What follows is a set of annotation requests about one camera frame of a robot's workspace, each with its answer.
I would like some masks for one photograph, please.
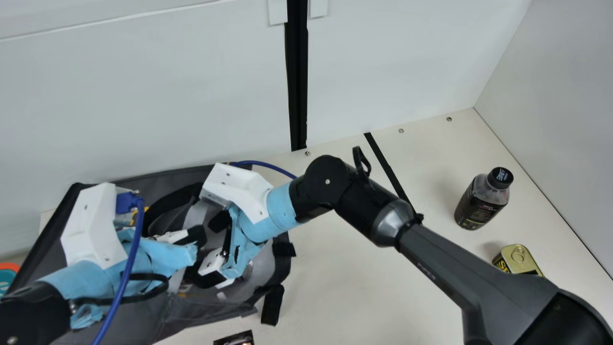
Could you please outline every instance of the gold can lid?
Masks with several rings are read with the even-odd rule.
[[[532,254],[522,244],[511,244],[500,250],[500,255],[506,261],[511,273],[535,274],[544,277]]]

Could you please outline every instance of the blue cable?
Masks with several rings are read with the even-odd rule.
[[[297,177],[296,175],[292,174],[291,172],[285,170],[285,169],[281,169],[276,165],[272,165],[270,163],[266,163],[263,161],[259,161],[259,160],[243,160],[243,161],[237,161],[234,163],[230,163],[230,165],[232,166],[243,166],[243,165],[259,165],[259,166],[263,166],[266,167],[268,169],[273,169],[275,171],[278,171],[281,174],[284,174],[285,176],[289,177],[292,180],[295,180]]]
[[[113,303],[111,304],[109,313],[104,319],[104,323],[102,324],[102,327],[100,327],[100,330],[98,331],[96,338],[94,338],[92,345],[100,345],[102,339],[104,339],[104,336],[107,334],[107,331],[111,326],[111,322],[113,322],[113,318],[115,317],[115,313],[117,313],[117,309],[119,309],[119,305],[121,304],[121,299],[123,298],[123,294],[128,286],[128,281],[130,280],[130,274],[132,273],[136,253],[139,250],[140,236],[143,232],[143,221],[145,220],[145,201],[142,198],[137,198],[136,207],[139,212],[136,217],[136,230],[134,232],[134,239],[132,240],[132,247],[130,248],[130,253],[128,254],[128,259],[126,260],[126,268],[121,275],[119,288],[117,289],[117,293],[113,298]]]

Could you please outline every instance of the bottle label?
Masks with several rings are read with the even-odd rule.
[[[468,186],[464,197],[455,211],[455,221],[461,227],[469,230],[478,228],[489,222],[498,211],[506,205],[496,205],[483,201],[473,195],[474,180]]]

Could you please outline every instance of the black backpack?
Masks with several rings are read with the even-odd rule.
[[[194,226],[204,226],[206,242],[198,261],[186,270],[184,281],[197,277],[197,268],[207,250],[228,245],[229,231],[213,231],[210,220],[221,209],[199,199],[200,189],[213,166],[198,166],[157,172],[113,182],[119,187],[140,190],[148,208],[145,212],[143,236],[162,235]],[[9,292],[27,286],[35,280],[66,267],[60,236],[81,190],[92,185],[74,184],[19,270]],[[255,303],[265,297],[261,320],[276,325],[283,298],[281,283],[291,268],[294,246],[287,233],[269,241],[249,265],[246,274],[232,285],[217,289],[199,287],[197,279],[182,285],[179,293],[163,293],[150,300],[123,304],[119,308],[103,344],[153,344],[187,327],[210,324],[238,316],[257,313]],[[101,322],[73,331],[53,344],[89,345]]]

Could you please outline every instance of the black vertical pole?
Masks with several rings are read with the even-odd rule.
[[[285,61],[292,151],[307,147],[308,0],[287,0]]]

